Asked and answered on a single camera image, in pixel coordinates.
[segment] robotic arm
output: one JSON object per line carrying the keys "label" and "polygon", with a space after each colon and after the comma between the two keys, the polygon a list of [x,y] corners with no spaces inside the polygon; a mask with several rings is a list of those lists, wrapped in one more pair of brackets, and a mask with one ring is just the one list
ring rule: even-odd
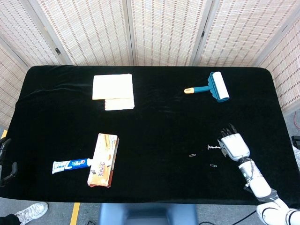
{"label": "robotic arm", "polygon": [[249,158],[250,150],[242,136],[232,124],[221,131],[218,138],[222,153],[239,162],[239,169],[246,179],[244,189],[249,189],[263,204],[256,208],[259,219],[267,225],[300,225],[300,210],[290,209],[279,198],[277,191],[270,188],[254,161]]}

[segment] notepad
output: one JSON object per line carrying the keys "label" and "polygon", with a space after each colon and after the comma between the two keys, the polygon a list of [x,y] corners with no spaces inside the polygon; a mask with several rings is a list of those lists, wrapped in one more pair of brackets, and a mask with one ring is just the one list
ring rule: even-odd
{"label": "notepad", "polygon": [[105,110],[133,109],[135,106],[132,75],[96,75],[93,100],[105,99]]}
{"label": "notepad", "polygon": [[132,75],[96,75],[93,83],[93,100],[133,98]]}
{"label": "notepad", "polygon": [[105,110],[122,110],[133,109],[135,107],[135,101],[132,98],[115,98],[105,99]]}

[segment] table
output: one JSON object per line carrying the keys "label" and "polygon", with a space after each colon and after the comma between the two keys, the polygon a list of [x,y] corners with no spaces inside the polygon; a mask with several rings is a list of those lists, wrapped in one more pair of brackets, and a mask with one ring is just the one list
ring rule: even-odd
{"label": "table", "polygon": [[[230,99],[187,95],[220,71]],[[105,111],[92,100],[94,75],[133,77],[135,108]],[[18,162],[5,198],[91,203],[258,204],[243,190],[236,162],[217,145],[232,123],[270,186],[289,205],[300,203],[300,175],[270,73],[248,67],[37,66],[25,77],[7,137],[7,166]],[[120,138],[112,186],[87,185],[89,168],[52,175],[53,161],[91,158],[98,133]]]}

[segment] white sneaker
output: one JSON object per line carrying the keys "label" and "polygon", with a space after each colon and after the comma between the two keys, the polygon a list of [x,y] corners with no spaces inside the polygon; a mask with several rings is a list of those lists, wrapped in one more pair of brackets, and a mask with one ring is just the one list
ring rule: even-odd
{"label": "white sneaker", "polygon": [[42,217],[48,210],[46,202],[35,203],[28,208],[17,212],[15,215],[19,218],[21,225],[25,225],[33,219]]}

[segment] toothpaste tube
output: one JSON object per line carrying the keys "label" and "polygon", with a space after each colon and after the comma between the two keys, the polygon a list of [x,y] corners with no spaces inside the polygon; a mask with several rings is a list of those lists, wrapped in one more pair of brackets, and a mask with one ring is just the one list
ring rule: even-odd
{"label": "toothpaste tube", "polygon": [[63,162],[53,162],[52,174],[61,172],[64,170],[74,170],[89,167],[92,164],[92,159],[82,158],[77,160],[69,160]]}

